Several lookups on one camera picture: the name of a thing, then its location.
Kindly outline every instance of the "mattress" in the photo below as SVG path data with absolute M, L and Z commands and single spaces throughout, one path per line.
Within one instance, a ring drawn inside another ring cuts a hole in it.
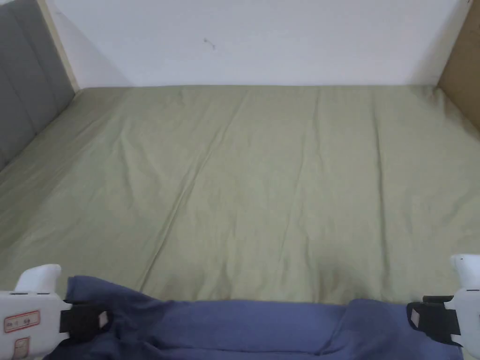
M 480 142 L 432 87 L 87 89 L 0 173 L 0 288 L 46 263 L 174 300 L 451 294 Z

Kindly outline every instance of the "sheet wrinkle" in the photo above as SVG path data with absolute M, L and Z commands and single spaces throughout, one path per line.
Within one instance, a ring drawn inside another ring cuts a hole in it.
M 123 143 L 124 141 L 126 140 L 124 140 L 122 138 L 122 135 L 120 134 L 120 137 L 118 137 L 115 142 L 117 143 L 117 147 L 119 149 L 118 154 L 120 157 L 120 161 L 122 163 L 122 166 L 120 166 L 120 168 L 121 168 L 122 179 L 126 185 L 124 186 L 124 188 L 125 188 L 125 193 L 127 194 L 128 202 L 129 202 L 128 207 L 131 207 L 135 202 L 135 194 L 133 192 L 133 181 L 131 179 L 130 166 L 128 164 L 125 144 Z
M 465 194 L 461 195 L 458 199 L 455 199 L 451 206 L 451 210 L 440 218 L 439 224 L 444 225 L 451 223 L 461 211 L 462 207 L 468 204 L 472 199 L 475 199 L 473 193 L 478 193 L 478 190 L 476 188 L 468 188 Z
M 283 257 L 285 242 L 287 241 L 288 229 L 290 228 L 290 222 L 291 222 L 291 219 L 292 219 L 293 206 L 295 204 L 295 199 L 297 197 L 297 192 L 298 192 L 299 183 L 300 183 L 300 177 L 301 177 L 301 173 L 302 173 L 302 170 L 303 170 L 303 165 L 305 163 L 306 139 L 307 139 L 307 120 L 305 120 L 304 125 L 303 125 L 303 134 L 302 134 L 302 137 L 301 137 L 301 144 L 302 144 L 302 147 L 301 147 L 301 162 L 300 162 L 300 167 L 299 167 L 299 170 L 298 170 L 298 173 L 297 173 L 297 178 L 295 180 L 295 187 L 294 187 L 294 190 L 293 190 L 292 202 L 290 204 L 290 209 L 288 211 L 287 226 L 285 227 L 285 231 L 283 232 L 283 239 L 282 239 L 282 243 L 280 244 L 280 250 L 279 250 L 278 260 L 277 260 L 276 269 L 275 269 L 275 279 L 278 276 L 278 270 L 280 268 L 279 265 L 280 265 L 280 262 L 281 262 L 282 257 Z
M 319 160 L 318 164 L 320 165 L 320 171 L 323 172 L 323 170 L 325 169 L 325 164 L 324 164 L 324 159 L 322 157 L 322 151 L 320 150 L 320 144 L 322 142 L 320 141 L 320 121 L 318 119 L 319 104 L 320 104 L 320 88 L 317 88 L 317 96 L 315 100 L 315 110 L 313 111 L 312 124 L 315 132 L 315 147 L 316 147 L 316 154 Z
M 390 277 L 390 257 L 387 243 L 386 219 L 385 219 L 385 196 L 384 196 L 384 174 L 382 164 L 382 149 L 380 140 L 379 120 L 377 114 L 377 104 L 375 93 L 372 92 L 372 124 L 375 132 L 375 147 L 377 150 L 377 168 L 378 168 L 378 191 L 379 191 L 379 210 L 380 210 L 380 245 L 383 262 L 382 272 L 382 290 L 385 294 L 391 288 Z
M 224 131 L 222 132 L 222 135 L 220 137 L 220 143 L 223 141 L 223 139 L 225 137 L 225 133 L 228 131 L 228 129 L 232 125 L 232 122 L 236 119 L 240 109 L 245 104 L 245 100 L 248 96 L 248 93 L 249 93 L 248 90 L 245 91 L 245 93 L 243 94 L 243 96 L 240 100 L 240 103 L 238 104 L 238 106 L 236 107 L 236 109 L 234 110 L 234 112 L 231 116 L 231 120 L 225 126 Z M 153 268 L 157 258 L 159 257 L 159 255 L 162 251 L 162 248 L 165 246 L 166 241 L 168 241 L 168 236 L 170 235 L 170 232 L 171 232 L 171 230 L 173 228 L 173 225 L 175 223 L 175 219 L 177 218 L 178 210 L 180 208 L 180 205 L 185 204 L 188 201 L 188 199 L 190 198 L 190 196 L 192 194 L 192 191 L 193 191 L 193 188 L 195 186 L 195 182 L 196 182 L 196 179 L 198 177 L 198 174 L 205 167 L 205 164 L 207 163 L 207 161 L 210 158 L 211 154 L 213 153 L 214 149 L 218 146 L 218 144 L 217 144 L 217 146 L 214 146 L 214 144 L 216 142 L 216 139 L 217 139 L 219 133 L 220 133 L 220 129 L 215 132 L 215 134 L 213 136 L 213 139 L 210 141 L 210 143 L 208 145 L 208 148 L 207 148 L 207 154 L 205 155 L 201 164 L 196 167 L 195 172 L 194 172 L 193 177 L 192 177 L 192 180 L 188 183 L 188 185 L 186 185 L 186 188 L 183 187 L 183 190 L 182 190 L 181 194 L 177 197 L 177 201 L 175 203 L 175 206 L 169 214 L 169 217 L 171 217 L 171 218 L 167 221 L 167 228 L 166 228 L 165 236 L 163 236 L 163 239 L 160 242 L 160 246 L 158 247 L 158 250 L 155 252 L 153 260 L 151 261 L 151 263 L 149 264 L 149 266 L 147 268 L 147 271 L 145 273 L 145 277 L 143 278 L 143 280 L 141 282 L 141 285 L 140 285 L 140 291 L 143 291 L 143 289 L 144 289 L 144 287 L 145 287 L 145 285 L 146 285 L 146 283 L 147 283 L 147 281 L 150 277 L 150 274 L 152 272 L 152 268 Z M 165 228 L 165 226 L 162 227 L 162 230 L 158 233 L 157 237 L 161 233 L 163 233 L 164 228 Z

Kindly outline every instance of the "sticker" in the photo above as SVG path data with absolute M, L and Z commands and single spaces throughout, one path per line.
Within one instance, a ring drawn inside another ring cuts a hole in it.
M 28 352 L 30 350 L 30 338 L 24 337 L 15 341 L 15 349 L 13 351 L 13 358 L 16 359 L 25 359 L 28 357 Z
M 6 317 L 3 320 L 3 331 L 5 333 L 11 333 L 26 329 L 28 327 L 36 326 L 40 324 L 40 311 L 24 312 L 14 316 Z
M 420 314 L 416 312 L 415 309 L 412 309 L 412 316 L 410 317 L 410 320 L 415 324 L 416 327 L 419 327 Z
M 98 316 L 98 324 L 100 325 L 100 329 L 108 324 L 108 316 L 106 311 Z

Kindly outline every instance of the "red label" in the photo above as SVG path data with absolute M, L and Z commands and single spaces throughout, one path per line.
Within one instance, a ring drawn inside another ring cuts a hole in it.
M 37 326 L 39 324 L 39 310 L 24 312 L 23 314 L 6 317 L 5 320 L 3 320 L 3 331 L 5 333 L 12 333 L 28 327 Z

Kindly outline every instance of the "black clip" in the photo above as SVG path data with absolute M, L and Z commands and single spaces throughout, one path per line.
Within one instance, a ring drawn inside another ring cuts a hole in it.
M 108 331 L 113 314 L 101 305 L 74 304 L 69 310 L 60 314 L 60 333 L 69 333 L 70 338 L 61 345 L 78 344 L 93 340 L 101 333 Z
M 407 317 L 410 326 L 424 332 L 429 338 L 437 342 L 461 346 L 452 341 L 452 335 L 460 335 L 460 327 L 456 311 L 446 309 L 444 300 L 449 301 L 452 297 L 424 297 L 424 301 L 411 302 L 407 305 Z

